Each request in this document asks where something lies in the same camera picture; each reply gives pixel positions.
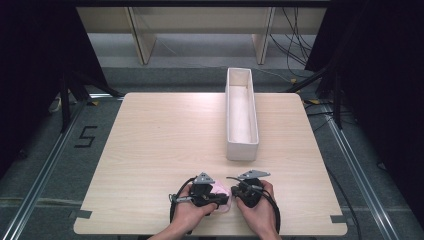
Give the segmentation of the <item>long white box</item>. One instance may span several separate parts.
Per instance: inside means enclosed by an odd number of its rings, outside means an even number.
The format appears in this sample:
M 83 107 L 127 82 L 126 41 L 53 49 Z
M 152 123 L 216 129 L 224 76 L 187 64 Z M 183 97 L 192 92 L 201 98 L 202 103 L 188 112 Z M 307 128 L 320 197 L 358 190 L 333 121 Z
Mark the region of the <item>long white box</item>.
M 252 72 L 229 68 L 225 87 L 227 159 L 254 161 L 259 146 Z

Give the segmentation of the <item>person's left hand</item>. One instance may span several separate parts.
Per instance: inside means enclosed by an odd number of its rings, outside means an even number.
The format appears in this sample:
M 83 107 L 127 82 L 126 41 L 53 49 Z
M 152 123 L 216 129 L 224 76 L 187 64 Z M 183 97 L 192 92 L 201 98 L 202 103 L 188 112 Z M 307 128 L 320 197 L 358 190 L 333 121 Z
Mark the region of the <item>person's left hand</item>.
M 201 207 L 194 205 L 191 201 L 177 203 L 170 227 L 174 233 L 186 234 L 195 229 L 201 220 L 214 212 L 216 208 L 215 203 Z

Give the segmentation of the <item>black metal stand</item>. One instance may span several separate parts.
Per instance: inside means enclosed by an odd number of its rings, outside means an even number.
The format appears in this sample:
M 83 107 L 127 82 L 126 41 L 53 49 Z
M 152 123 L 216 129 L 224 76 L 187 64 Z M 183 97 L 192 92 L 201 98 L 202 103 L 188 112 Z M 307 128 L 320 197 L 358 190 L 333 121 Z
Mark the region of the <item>black metal stand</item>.
M 319 80 L 320 83 L 315 91 L 315 94 L 319 98 L 332 94 L 333 119 L 337 127 L 341 129 L 341 75 L 339 72 L 339 67 L 336 64 L 327 64 L 321 70 L 307 77 L 305 80 L 295 84 L 288 90 L 285 90 L 285 93 L 295 93 L 317 80 Z
M 65 71 L 60 79 L 62 132 L 68 128 L 71 121 L 69 93 L 72 93 L 77 101 L 88 101 L 90 96 L 86 89 L 86 85 L 92 85 L 113 97 L 124 97 L 123 93 L 112 89 L 106 82 L 102 83 L 97 81 L 82 72 L 72 70 Z

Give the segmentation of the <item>person's right hand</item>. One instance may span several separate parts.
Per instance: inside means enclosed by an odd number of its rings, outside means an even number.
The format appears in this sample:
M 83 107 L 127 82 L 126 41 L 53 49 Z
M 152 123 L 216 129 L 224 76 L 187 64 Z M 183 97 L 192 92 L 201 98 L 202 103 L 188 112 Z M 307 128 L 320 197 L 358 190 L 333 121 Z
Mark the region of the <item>person's right hand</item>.
M 277 233 L 274 209 L 266 198 L 262 197 L 254 208 L 247 207 L 240 198 L 236 198 L 236 203 L 247 225 L 256 235 L 268 231 Z

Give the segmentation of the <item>black tape floor mark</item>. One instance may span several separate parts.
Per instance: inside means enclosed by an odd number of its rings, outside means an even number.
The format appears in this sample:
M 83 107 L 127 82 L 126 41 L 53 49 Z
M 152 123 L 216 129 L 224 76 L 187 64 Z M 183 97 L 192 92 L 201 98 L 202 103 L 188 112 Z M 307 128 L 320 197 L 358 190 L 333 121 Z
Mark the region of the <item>black tape floor mark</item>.
M 92 146 L 92 143 L 95 140 L 94 135 L 90 135 L 90 132 L 95 130 L 96 126 L 84 126 L 78 142 L 74 145 L 75 148 L 90 148 Z

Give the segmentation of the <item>metal floor rail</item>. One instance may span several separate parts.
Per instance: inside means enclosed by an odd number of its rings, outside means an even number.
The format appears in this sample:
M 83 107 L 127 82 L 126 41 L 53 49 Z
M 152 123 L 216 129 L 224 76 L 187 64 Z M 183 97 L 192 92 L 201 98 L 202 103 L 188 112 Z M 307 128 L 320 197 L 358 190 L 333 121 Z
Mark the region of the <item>metal floor rail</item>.
M 348 142 L 342 129 L 336 124 L 336 117 L 329 106 L 321 106 L 325 111 L 329 128 L 337 141 L 337 144 L 349 166 L 349 169 L 356 181 L 356 184 L 370 210 L 380 233 L 384 240 L 400 240 L 400 237 L 390 219 L 387 211 L 384 209 L 381 201 L 377 197 L 370 181 L 368 180 L 363 168 L 361 167 L 357 156 L 355 155 L 350 143 Z
M 76 104 L 75 110 L 71 115 L 71 120 L 68 126 L 59 134 L 55 145 L 50 151 L 47 159 L 45 160 L 41 170 L 35 178 L 31 188 L 25 197 L 20 201 L 19 208 L 10 221 L 4 234 L 0 237 L 0 240 L 18 240 L 22 231 L 24 230 L 36 204 L 43 192 L 58 160 L 61 156 L 65 145 L 71 135 L 73 128 L 81 115 L 82 110 L 85 108 L 85 102 L 79 102 Z

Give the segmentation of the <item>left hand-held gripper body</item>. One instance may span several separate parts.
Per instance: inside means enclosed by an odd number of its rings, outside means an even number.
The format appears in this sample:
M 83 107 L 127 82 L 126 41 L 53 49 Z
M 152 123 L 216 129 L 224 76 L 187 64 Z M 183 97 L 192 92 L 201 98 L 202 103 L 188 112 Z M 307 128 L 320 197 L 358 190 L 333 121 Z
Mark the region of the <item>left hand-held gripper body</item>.
M 206 206 L 210 203 L 219 204 L 219 197 L 212 193 L 215 181 L 205 172 L 201 172 L 193 181 L 190 188 L 192 203 L 197 207 Z

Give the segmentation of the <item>dark curtain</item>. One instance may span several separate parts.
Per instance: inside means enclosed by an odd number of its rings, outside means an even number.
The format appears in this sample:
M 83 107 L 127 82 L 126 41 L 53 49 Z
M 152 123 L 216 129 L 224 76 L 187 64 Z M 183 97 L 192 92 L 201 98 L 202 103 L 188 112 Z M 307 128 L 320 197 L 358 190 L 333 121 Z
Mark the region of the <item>dark curtain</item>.
M 335 56 L 341 88 L 424 229 L 424 0 L 330 0 L 307 68 Z
M 0 178 L 68 86 L 108 84 L 74 6 L 0 0 Z

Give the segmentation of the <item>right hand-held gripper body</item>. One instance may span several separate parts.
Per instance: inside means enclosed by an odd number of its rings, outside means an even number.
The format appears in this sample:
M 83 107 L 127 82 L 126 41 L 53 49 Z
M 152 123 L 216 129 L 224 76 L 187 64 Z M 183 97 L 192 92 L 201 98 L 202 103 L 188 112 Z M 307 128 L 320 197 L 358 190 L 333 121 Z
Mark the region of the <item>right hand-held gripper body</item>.
M 260 177 L 269 176 L 269 172 L 260 170 L 249 170 L 237 177 L 239 181 L 238 187 L 240 187 L 240 199 L 243 203 L 249 207 L 255 207 L 261 197 L 263 196 L 263 184 L 260 181 Z

